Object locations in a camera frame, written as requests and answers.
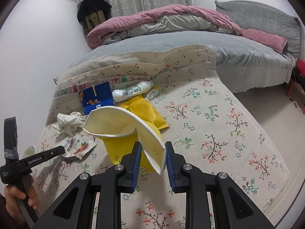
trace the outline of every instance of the pillowcase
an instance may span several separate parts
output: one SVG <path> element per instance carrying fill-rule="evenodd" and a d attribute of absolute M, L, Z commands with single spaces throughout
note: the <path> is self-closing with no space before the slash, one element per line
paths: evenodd
<path fill-rule="evenodd" d="M 253 28 L 280 35 L 288 40 L 284 52 L 298 58 L 301 46 L 300 25 L 297 18 L 269 5 L 253 1 L 215 1 L 216 11 L 231 18 L 241 28 Z"/>
<path fill-rule="evenodd" d="M 283 53 L 283 49 L 287 44 L 287 39 L 282 36 L 265 33 L 257 29 L 244 29 L 242 36 L 256 42 L 259 42 L 265 46 L 271 47 L 273 50 Z"/>

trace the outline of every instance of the floor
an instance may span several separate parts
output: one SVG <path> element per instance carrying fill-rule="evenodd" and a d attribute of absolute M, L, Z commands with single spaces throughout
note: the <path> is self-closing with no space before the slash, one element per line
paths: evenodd
<path fill-rule="evenodd" d="M 287 91 L 287 85 L 278 85 L 234 94 L 269 135 L 290 171 L 292 188 L 286 205 L 283 203 L 276 215 L 278 218 L 287 211 L 304 180 L 304 173 L 300 173 L 305 159 L 305 115 L 289 98 L 305 107 L 305 94 L 294 87 L 287 97 Z"/>

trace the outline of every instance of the white cup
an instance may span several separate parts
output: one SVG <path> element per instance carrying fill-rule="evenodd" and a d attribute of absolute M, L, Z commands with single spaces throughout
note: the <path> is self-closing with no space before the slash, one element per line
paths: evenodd
<path fill-rule="evenodd" d="M 22 154 L 22 158 L 32 156 L 36 153 L 37 153 L 36 146 L 35 145 L 29 146 Z"/>

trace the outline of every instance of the blue box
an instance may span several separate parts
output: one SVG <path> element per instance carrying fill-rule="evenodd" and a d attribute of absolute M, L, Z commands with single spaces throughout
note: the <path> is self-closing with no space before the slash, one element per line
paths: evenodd
<path fill-rule="evenodd" d="M 102 106 L 113 106 L 113 97 L 109 82 L 101 83 L 79 92 L 84 114 Z"/>

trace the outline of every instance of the crumpled tissue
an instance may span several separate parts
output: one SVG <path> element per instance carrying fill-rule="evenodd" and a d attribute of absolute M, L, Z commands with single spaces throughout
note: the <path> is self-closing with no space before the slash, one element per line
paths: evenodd
<path fill-rule="evenodd" d="M 80 112 L 72 112 L 70 115 L 59 113 L 57 123 L 52 127 L 60 134 L 65 132 L 69 136 L 73 136 L 79 127 L 83 127 L 85 120 L 86 116 L 82 116 Z"/>

